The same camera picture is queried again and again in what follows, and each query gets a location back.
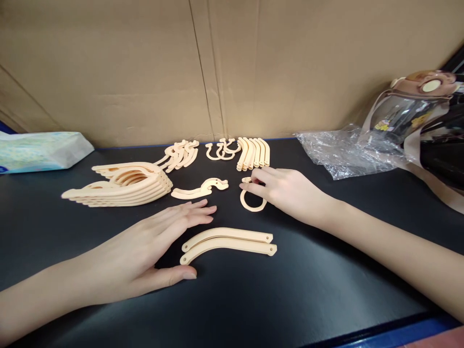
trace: clear plastic wrap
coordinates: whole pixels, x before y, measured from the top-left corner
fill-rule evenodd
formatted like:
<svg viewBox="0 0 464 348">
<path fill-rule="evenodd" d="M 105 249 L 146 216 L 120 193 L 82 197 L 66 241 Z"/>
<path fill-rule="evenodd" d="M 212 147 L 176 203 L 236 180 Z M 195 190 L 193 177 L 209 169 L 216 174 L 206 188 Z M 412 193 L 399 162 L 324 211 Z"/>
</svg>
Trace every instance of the clear plastic wrap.
<svg viewBox="0 0 464 348">
<path fill-rule="evenodd" d="M 349 124 L 341 130 L 295 134 L 315 164 L 323 165 L 334 180 L 390 171 L 405 160 L 401 147 L 381 133 L 361 135 L 361 128 Z"/>
</svg>

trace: tissue packet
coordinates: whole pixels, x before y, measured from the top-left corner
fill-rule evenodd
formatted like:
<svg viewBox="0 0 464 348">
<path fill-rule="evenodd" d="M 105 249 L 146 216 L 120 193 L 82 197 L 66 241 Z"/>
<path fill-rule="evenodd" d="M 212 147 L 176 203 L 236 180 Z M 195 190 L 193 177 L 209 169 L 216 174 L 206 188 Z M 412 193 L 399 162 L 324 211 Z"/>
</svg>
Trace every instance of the tissue packet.
<svg viewBox="0 0 464 348">
<path fill-rule="evenodd" d="M 0 132 L 0 174 L 70 168 L 93 150 L 79 132 Z"/>
</svg>

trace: hand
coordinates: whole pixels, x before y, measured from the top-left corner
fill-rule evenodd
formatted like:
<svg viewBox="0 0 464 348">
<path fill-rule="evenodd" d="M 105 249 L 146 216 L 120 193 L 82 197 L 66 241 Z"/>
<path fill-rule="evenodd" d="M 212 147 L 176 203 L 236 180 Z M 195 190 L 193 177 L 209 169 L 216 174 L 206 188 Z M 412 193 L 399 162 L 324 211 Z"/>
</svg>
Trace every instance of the hand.
<svg viewBox="0 0 464 348">
<path fill-rule="evenodd" d="M 100 246 L 74 259 L 52 266 L 54 277 L 63 280 L 77 306 L 97 305 L 140 296 L 195 279 L 191 266 L 156 269 L 153 265 L 185 230 L 208 224 L 215 206 L 207 200 L 167 208 L 139 221 Z"/>
<path fill-rule="evenodd" d="M 338 202 L 292 169 L 254 169 L 251 181 L 240 184 L 240 188 L 264 198 L 295 219 L 321 229 L 334 203 Z"/>
</svg>

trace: forearm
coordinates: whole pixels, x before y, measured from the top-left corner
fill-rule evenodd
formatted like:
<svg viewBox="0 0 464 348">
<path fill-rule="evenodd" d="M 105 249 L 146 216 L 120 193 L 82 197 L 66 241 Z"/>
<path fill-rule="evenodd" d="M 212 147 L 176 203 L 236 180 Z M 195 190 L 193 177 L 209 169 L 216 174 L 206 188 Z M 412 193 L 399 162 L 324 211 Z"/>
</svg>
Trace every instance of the forearm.
<svg viewBox="0 0 464 348">
<path fill-rule="evenodd" d="M 0 347 L 81 305 L 57 266 L 0 292 Z"/>
<path fill-rule="evenodd" d="M 395 272 L 464 322 L 464 256 L 335 201 L 321 229 Z"/>
</svg>

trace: fingernail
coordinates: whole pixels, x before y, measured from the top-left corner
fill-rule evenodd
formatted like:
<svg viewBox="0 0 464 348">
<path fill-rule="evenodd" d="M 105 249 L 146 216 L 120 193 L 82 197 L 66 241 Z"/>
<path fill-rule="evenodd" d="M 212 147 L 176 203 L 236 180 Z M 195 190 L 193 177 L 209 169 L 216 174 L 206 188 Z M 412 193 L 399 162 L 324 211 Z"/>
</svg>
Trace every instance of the fingernail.
<svg viewBox="0 0 464 348">
<path fill-rule="evenodd" d="M 184 273 L 182 275 L 182 278 L 184 278 L 185 280 L 192 280 L 192 279 L 196 279 L 197 276 L 194 273 Z"/>
</svg>

